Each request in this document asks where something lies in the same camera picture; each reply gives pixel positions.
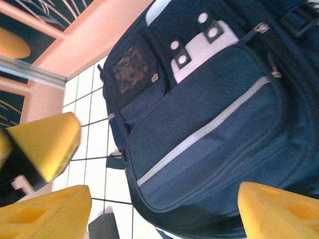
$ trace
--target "floor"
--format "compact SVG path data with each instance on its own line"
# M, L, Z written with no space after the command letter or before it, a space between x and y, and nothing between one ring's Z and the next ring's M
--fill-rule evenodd
M105 167L106 156L116 150L97 69L105 59L66 84L63 112L74 112L81 121L82 141L64 173L54 180L53 191L88 185L92 196L89 223L111 206L121 239L160 239L133 208L124 172Z

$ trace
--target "navy blue backpack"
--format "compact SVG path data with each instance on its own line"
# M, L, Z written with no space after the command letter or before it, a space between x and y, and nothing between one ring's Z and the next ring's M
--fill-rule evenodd
M241 182L319 198L318 22L305 0L156 0L126 31L101 78L148 222L239 239Z

